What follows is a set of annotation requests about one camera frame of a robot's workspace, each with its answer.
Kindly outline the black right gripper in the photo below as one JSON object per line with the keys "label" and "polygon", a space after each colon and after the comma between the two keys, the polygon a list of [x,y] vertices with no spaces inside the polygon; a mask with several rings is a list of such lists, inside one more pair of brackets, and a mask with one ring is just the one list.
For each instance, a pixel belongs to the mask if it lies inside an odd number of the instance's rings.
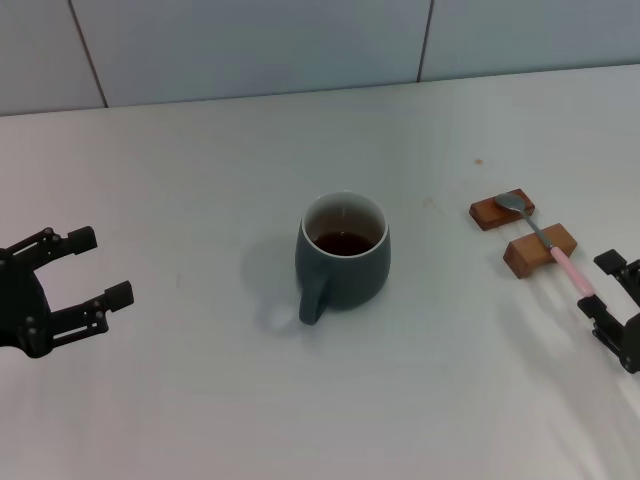
{"label": "black right gripper", "polygon": [[[615,249],[594,258],[594,263],[606,274],[613,276],[624,288],[639,287],[639,261],[628,262]],[[597,295],[577,302],[579,309],[593,321],[593,335],[609,350],[620,350],[619,360],[630,374],[639,371],[640,319],[636,314],[624,326],[611,315],[606,304]]]}

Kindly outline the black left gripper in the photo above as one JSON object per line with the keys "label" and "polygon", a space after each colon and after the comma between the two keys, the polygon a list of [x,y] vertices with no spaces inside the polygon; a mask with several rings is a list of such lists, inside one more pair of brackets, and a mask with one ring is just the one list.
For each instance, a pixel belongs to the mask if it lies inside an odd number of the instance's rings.
{"label": "black left gripper", "polygon": [[84,303],[51,313],[44,290],[29,269],[96,247],[95,232],[90,226],[69,232],[66,237],[47,227],[1,250],[2,347],[17,348],[30,358],[41,358],[53,347],[109,330],[106,313],[134,303],[129,281],[108,288]]}

